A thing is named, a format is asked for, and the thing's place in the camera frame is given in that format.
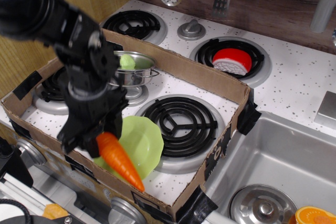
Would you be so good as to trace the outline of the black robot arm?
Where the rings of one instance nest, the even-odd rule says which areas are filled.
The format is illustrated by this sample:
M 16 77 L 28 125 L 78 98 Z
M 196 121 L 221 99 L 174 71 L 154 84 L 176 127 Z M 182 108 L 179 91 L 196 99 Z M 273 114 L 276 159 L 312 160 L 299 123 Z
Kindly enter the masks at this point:
M 38 40 L 64 64 L 67 78 L 59 85 L 69 116 L 57 136 L 63 152 L 80 147 L 95 158 L 101 133 L 121 136 L 126 90 L 110 85 L 119 59 L 93 19 L 65 0 L 1 0 L 1 35 Z

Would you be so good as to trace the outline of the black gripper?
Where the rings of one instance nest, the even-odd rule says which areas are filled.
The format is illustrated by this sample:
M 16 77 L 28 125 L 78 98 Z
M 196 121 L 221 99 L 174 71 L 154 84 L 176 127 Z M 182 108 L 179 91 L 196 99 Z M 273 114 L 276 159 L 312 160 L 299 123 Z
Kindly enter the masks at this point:
M 61 91 L 68 107 L 68 119 L 57 135 L 62 151 L 70 153 L 76 147 L 87 151 L 92 158 L 100 157 L 96 137 L 109 132 L 117 139 L 122 134 L 122 110 L 128 106 L 123 87 L 104 89 L 90 96 L 79 96 L 63 85 Z

